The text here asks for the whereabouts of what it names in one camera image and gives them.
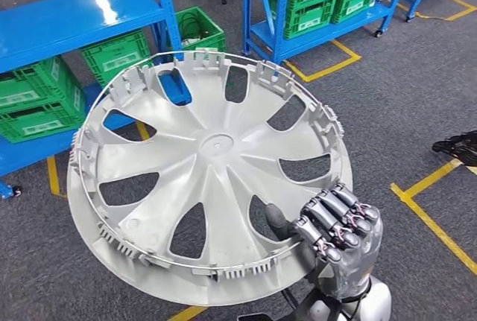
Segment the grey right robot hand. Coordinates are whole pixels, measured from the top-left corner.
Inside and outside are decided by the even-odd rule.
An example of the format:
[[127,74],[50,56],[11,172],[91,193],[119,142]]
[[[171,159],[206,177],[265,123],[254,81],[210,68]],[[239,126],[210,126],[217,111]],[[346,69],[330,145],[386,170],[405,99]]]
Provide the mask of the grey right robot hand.
[[272,203],[266,218],[279,240],[301,239],[313,251],[315,285],[339,301],[357,298],[370,284],[383,233],[377,207],[340,180],[309,199],[293,221]]

